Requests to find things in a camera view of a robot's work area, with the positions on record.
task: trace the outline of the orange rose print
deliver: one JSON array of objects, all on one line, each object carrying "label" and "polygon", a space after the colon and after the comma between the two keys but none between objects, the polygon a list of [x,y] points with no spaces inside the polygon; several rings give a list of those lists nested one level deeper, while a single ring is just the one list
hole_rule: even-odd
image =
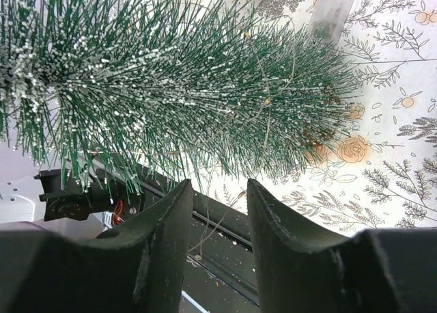
[{"label": "orange rose print", "polygon": [[362,137],[349,137],[343,140],[337,150],[337,155],[346,163],[358,163],[363,160],[366,151],[367,145]]},{"label": "orange rose print", "polygon": [[364,115],[364,106],[360,103],[355,105],[350,105],[348,111],[346,112],[346,117],[351,120],[357,120]]}]

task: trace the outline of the cable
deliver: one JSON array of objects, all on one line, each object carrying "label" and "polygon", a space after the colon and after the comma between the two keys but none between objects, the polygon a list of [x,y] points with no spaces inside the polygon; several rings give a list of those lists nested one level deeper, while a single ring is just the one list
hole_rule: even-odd
[{"label": "cable", "polygon": [[123,200],[118,200],[117,205],[115,206],[115,210],[112,213],[112,224],[113,226],[118,226],[120,222],[124,222],[124,220],[121,218],[121,215],[124,211],[124,202]]}]

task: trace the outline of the floral wallpaper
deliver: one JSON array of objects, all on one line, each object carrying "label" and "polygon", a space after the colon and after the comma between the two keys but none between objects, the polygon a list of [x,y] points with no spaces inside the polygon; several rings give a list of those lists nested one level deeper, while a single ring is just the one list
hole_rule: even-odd
[{"label": "floral wallpaper", "polygon": [[[265,0],[260,14],[308,23],[317,0],[289,1]],[[362,85],[349,135],[334,150],[319,146],[321,159],[304,174],[258,180],[284,204],[348,236],[437,227],[436,46],[437,0],[355,0],[339,41]],[[246,213],[246,182],[217,172],[201,186]]]}]

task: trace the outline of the artificial christmas tree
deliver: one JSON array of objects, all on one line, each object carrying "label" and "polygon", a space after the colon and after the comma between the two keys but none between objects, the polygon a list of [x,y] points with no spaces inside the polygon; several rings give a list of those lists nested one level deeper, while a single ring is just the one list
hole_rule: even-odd
[{"label": "artificial christmas tree", "polygon": [[132,191],[139,161],[176,180],[211,161],[243,176],[304,169],[344,127],[350,66],[305,28],[237,6],[1,0],[2,140],[14,128],[39,163],[54,150],[84,189],[80,155]]}]

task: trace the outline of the red wire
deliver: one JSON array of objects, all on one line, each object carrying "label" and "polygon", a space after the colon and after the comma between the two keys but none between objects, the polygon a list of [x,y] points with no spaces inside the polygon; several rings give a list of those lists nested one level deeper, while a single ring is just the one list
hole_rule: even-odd
[{"label": "red wire", "polygon": [[120,216],[122,215],[123,210],[124,210],[123,200],[119,200],[117,202],[117,206],[115,206],[115,210],[112,215],[112,224],[114,226],[118,226],[120,224]]}]

